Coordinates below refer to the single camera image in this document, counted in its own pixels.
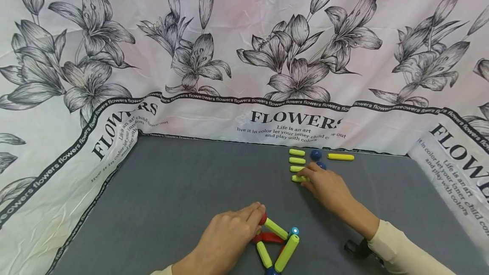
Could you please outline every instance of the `magnetic ball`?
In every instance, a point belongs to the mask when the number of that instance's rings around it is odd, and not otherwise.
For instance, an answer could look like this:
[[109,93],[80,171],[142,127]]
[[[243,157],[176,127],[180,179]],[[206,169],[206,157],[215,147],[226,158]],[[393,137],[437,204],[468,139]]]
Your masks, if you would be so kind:
[[320,160],[321,156],[322,156],[321,151],[313,150],[311,152],[311,159],[314,161]]
[[322,162],[316,162],[316,165],[320,166],[321,169],[326,170],[326,164]]
[[271,267],[265,271],[265,275],[280,275],[280,273],[277,272],[274,267]]

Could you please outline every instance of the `yellow magnetic stick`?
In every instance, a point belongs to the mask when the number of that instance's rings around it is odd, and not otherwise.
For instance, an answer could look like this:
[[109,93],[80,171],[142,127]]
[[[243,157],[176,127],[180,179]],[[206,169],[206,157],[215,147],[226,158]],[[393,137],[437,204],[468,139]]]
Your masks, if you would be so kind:
[[275,263],[275,270],[278,273],[281,273],[284,270],[285,266],[287,265],[287,262],[289,262],[289,259],[294,253],[294,250],[298,244],[299,244],[299,236],[298,235],[290,236],[290,239],[287,241],[284,250],[282,251],[282,253],[280,253],[277,262]]
[[303,166],[290,166],[290,172],[297,173],[297,172],[299,172],[302,169],[304,169]]
[[303,150],[296,150],[296,149],[290,149],[289,150],[290,155],[295,155],[295,156],[304,156],[306,153]]
[[306,160],[298,157],[289,157],[289,163],[297,163],[299,165],[304,165]]
[[256,243],[256,249],[258,250],[258,254],[260,254],[261,262],[263,262],[263,266],[265,268],[271,268],[272,266],[272,259],[270,259],[270,255],[267,252],[267,249],[265,248],[265,245],[263,242],[257,242]]
[[337,159],[337,160],[354,160],[355,156],[351,154],[335,154],[335,153],[329,153],[328,154],[329,159]]
[[289,234],[274,221],[270,220],[270,218],[267,218],[265,221],[265,227],[284,240],[287,240],[287,237],[289,237]]
[[309,178],[306,176],[292,175],[293,182],[309,182]]

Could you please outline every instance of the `hand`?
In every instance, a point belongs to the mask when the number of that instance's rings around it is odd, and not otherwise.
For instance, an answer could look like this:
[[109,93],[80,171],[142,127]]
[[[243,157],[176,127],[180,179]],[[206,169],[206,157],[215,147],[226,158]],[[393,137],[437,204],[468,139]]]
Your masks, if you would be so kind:
[[343,213],[355,202],[343,178],[331,170],[322,169],[316,163],[309,163],[297,175],[309,178],[310,182],[303,182],[301,186],[307,188],[319,203],[334,214]]
[[341,176],[331,170],[321,169],[316,163],[309,163],[297,175],[309,178],[310,182],[303,182],[301,185],[309,189],[324,207],[365,239],[372,240],[377,233],[380,220],[355,200]]
[[239,211],[216,215],[195,249],[172,267],[173,275],[224,275],[231,271],[261,227],[265,206],[255,202]]

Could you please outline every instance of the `white sleeve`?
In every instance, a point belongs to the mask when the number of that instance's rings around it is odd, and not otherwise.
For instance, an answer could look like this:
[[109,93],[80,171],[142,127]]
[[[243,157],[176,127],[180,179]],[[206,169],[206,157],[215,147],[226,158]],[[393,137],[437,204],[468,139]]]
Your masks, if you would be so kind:
[[389,222],[380,220],[379,229],[368,246],[393,274],[455,275]]
[[163,271],[154,271],[150,275],[171,275],[171,265]]

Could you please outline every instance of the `fabric backdrop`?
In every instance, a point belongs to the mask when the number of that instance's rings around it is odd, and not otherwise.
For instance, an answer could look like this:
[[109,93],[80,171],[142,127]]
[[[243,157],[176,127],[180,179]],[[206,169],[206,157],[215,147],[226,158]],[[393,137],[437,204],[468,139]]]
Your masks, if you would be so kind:
[[52,270],[144,134],[409,154],[489,262],[488,4],[0,0],[0,269]]

